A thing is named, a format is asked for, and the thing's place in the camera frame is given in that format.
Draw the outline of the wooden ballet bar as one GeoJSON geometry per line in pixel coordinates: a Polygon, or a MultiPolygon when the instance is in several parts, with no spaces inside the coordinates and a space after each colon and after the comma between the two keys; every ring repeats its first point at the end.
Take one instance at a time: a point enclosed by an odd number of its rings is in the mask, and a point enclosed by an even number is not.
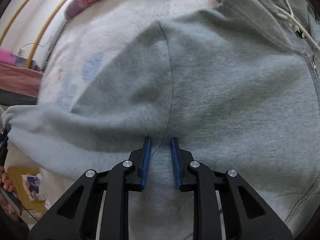
{"type": "Polygon", "coordinates": [[[49,17],[47,18],[47,20],[45,21],[44,25],[42,26],[39,34],[36,37],[35,42],[33,43],[33,46],[31,48],[31,51],[29,53],[29,56],[27,58],[27,62],[25,64],[25,68],[30,68],[31,67],[31,63],[33,60],[33,56],[35,55],[35,52],[38,48],[38,45],[44,35],[44,33],[46,32],[47,28],[49,27],[50,23],[52,22],[52,20],[54,19],[54,17],[56,16],[56,14],[60,11],[60,9],[62,8],[62,6],[67,2],[67,0],[61,0],[61,2],[55,7],[55,9],[53,10],[53,12],[49,15],[49,17]]]}
{"type": "Polygon", "coordinates": [[[20,7],[16,10],[16,12],[14,13],[14,15],[12,16],[12,18],[10,19],[9,23],[7,24],[6,28],[4,29],[2,35],[1,35],[1,41],[0,44],[2,44],[3,40],[5,39],[10,27],[12,26],[14,20],[16,20],[17,16],[20,14],[20,12],[22,11],[22,9],[27,5],[27,3],[30,0],[25,0],[20,7]]]}

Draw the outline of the grey hooded sweatshirt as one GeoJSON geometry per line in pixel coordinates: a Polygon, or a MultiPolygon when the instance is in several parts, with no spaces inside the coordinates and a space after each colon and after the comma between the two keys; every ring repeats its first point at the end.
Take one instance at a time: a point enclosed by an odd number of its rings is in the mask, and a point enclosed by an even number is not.
{"type": "Polygon", "coordinates": [[[10,138],[50,170],[104,171],[152,138],[131,239],[189,239],[193,197],[174,189],[169,140],[210,168],[236,169],[297,237],[319,207],[319,39],[307,0],[221,0],[152,24],[68,109],[11,107],[10,138]]]}

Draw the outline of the upper wooden ballet bar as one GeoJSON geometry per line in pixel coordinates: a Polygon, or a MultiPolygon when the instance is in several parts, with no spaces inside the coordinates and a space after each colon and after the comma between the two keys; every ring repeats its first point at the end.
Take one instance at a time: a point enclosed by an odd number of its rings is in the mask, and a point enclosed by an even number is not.
{"type": "Polygon", "coordinates": [[[0,44],[2,44],[3,40],[5,39],[10,27],[12,26],[14,20],[16,20],[17,16],[20,14],[20,12],[22,11],[22,9],[27,5],[27,3],[30,0],[25,0],[20,7],[16,10],[16,12],[14,13],[14,15],[12,16],[12,18],[10,19],[9,23],[7,24],[6,28],[4,29],[2,35],[1,35],[1,41],[0,44]]]}

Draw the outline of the lower wooden ballet bar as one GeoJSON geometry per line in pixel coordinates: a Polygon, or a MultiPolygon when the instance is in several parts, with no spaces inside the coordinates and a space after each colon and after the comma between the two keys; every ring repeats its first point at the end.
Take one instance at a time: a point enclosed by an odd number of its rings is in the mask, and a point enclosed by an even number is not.
{"type": "Polygon", "coordinates": [[[47,18],[47,20],[45,21],[44,25],[42,26],[39,34],[36,37],[35,42],[33,43],[33,46],[31,48],[31,51],[29,53],[29,56],[27,58],[27,62],[25,64],[25,68],[30,68],[31,67],[31,63],[33,60],[33,56],[35,55],[35,52],[38,48],[38,45],[44,35],[44,33],[46,32],[47,28],[49,27],[50,23],[52,22],[52,20],[54,19],[54,17],[56,16],[56,14],[60,11],[60,9],[62,8],[62,6],[67,2],[67,0],[61,0],[61,2],[55,7],[55,9],[53,10],[53,12],[49,15],[49,17],[47,18]]]}

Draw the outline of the pink towel on bar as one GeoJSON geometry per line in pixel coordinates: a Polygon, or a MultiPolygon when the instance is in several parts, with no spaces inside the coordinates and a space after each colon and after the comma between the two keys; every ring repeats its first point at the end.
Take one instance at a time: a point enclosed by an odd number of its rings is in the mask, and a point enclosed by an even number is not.
{"type": "Polygon", "coordinates": [[[16,58],[12,52],[5,49],[0,49],[0,62],[8,65],[14,65],[16,58]]]}

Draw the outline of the white patterned bed sheet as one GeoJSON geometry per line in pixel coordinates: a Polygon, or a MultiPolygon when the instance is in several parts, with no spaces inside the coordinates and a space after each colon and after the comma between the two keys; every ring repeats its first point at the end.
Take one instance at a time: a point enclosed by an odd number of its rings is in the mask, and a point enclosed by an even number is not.
{"type": "Polygon", "coordinates": [[[150,137],[171,107],[171,68],[159,21],[218,0],[100,0],[70,20],[49,58],[35,106],[2,118],[10,142],[37,163],[51,207],[87,169],[104,171],[150,137]]]}

